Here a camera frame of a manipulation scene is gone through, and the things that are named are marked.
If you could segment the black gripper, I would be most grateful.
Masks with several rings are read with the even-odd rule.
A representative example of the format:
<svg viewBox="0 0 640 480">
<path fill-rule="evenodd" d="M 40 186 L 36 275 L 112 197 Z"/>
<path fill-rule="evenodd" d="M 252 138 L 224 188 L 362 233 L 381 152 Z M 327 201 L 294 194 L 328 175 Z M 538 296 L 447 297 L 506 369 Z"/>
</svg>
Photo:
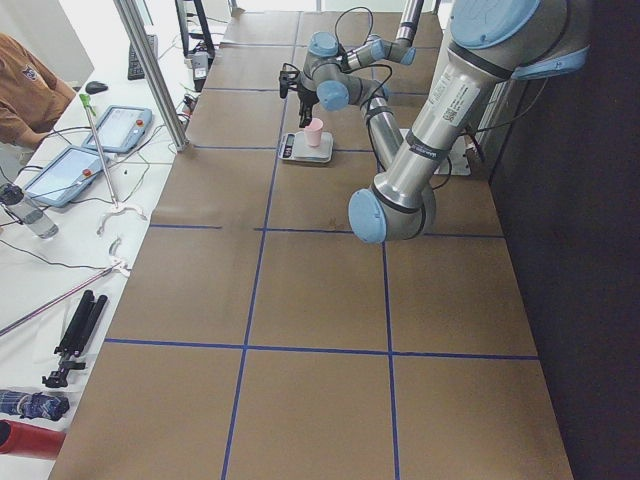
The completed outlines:
<svg viewBox="0 0 640 480">
<path fill-rule="evenodd" d="M 299 127 L 305 128 L 311 123 L 311 108 L 318 103 L 315 84 L 305 74 L 300 74 L 297 92 L 300 100 Z"/>
</svg>

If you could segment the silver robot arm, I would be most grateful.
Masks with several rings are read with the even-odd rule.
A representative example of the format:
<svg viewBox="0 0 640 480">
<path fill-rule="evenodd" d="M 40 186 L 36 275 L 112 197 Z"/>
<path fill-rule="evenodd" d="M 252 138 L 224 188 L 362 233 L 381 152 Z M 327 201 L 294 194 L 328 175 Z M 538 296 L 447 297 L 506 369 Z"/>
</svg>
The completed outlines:
<svg viewBox="0 0 640 480">
<path fill-rule="evenodd" d="M 381 60 L 410 65 L 416 56 L 413 40 L 418 30 L 423 3 L 408 1 L 399 22 L 396 38 L 385 40 L 372 33 L 362 45 L 347 51 L 338 33 L 316 32 L 307 46 L 302 68 L 284 64 L 279 73 L 280 97 L 295 91 L 300 102 L 299 126 L 307 127 L 313 119 L 313 107 L 338 111 L 349 105 L 362 107 L 384 97 L 383 84 L 355 77 L 354 72 L 374 67 Z"/>
<path fill-rule="evenodd" d="M 448 63 L 384 169 L 356 191 L 348 216 L 366 243 L 421 235 L 435 217 L 429 181 L 469 119 L 508 80 L 565 75 L 589 50 L 590 1 L 457 1 Z"/>
</svg>

